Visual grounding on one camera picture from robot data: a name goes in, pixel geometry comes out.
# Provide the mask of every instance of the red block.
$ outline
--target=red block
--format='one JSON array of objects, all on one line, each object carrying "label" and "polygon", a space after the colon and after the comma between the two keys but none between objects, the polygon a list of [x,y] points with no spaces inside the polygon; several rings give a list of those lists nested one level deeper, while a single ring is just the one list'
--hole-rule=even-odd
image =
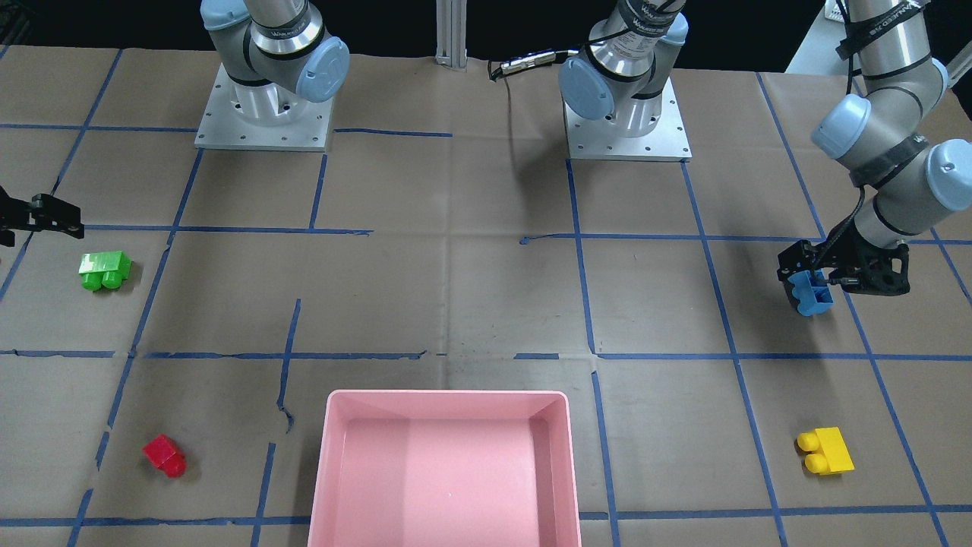
[{"label": "red block", "polygon": [[172,439],[165,435],[157,436],[151,443],[142,447],[142,452],[149,457],[152,465],[164,471],[171,479],[181,477],[186,472],[186,455],[179,450],[179,446]]}]

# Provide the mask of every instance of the blue block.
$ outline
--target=blue block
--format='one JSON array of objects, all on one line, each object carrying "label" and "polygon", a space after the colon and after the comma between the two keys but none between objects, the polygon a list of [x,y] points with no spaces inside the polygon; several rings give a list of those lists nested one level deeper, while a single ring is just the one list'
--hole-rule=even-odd
[{"label": "blue block", "polygon": [[793,283],[793,290],[790,293],[800,304],[796,310],[801,315],[810,317],[824,313],[834,305],[834,297],[830,294],[830,285],[823,281],[823,271],[817,270],[816,274],[809,270],[797,272],[789,277],[787,281]]}]

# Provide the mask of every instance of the building block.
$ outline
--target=building block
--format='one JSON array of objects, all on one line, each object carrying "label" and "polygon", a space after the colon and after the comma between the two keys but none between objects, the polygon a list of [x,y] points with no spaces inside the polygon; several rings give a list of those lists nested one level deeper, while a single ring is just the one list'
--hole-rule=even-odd
[{"label": "building block", "polygon": [[804,465],[817,475],[836,475],[853,471],[853,461],[848,453],[844,436],[837,427],[818,427],[813,431],[800,433],[796,438],[800,450],[807,452]]},{"label": "building block", "polygon": [[101,287],[117,289],[131,273],[131,259],[121,251],[88,253],[81,257],[78,275],[81,286],[89,291]]},{"label": "building block", "polygon": [[186,472],[186,455],[165,435],[157,436],[142,447],[142,452],[149,457],[152,465],[161,469],[170,479],[181,477]]},{"label": "building block", "polygon": [[805,317],[824,313],[834,305],[834,297],[830,294],[830,285],[823,282],[823,271],[811,272],[803,270],[789,277],[787,281],[793,284],[790,294],[799,304],[796,310]]}]

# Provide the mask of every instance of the pink bin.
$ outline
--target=pink bin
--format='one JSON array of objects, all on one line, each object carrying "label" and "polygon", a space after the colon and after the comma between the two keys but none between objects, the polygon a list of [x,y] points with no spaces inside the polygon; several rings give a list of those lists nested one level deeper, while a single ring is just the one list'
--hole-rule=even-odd
[{"label": "pink bin", "polygon": [[578,547],[567,397],[339,390],[308,547]]}]

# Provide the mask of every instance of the metal mounting plate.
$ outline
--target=metal mounting plate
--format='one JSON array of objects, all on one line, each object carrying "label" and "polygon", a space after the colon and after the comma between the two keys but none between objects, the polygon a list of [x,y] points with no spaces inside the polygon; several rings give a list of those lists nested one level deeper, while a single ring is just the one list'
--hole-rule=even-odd
[{"label": "metal mounting plate", "polygon": [[585,120],[567,103],[564,103],[564,121],[572,159],[681,162],[692,157],[671,80],[662,89],[662,114],[658,123],[645,136],[620,136],[616,125],[607,120]]},{"label": "metal mounting plate", "polygon": [[326,152],[334,99],[308,102],[299,118],[283,126],[255,126],[234,111],[232,81],[220,65],[206,111],[195,135],[195,147],[216,150]]}]

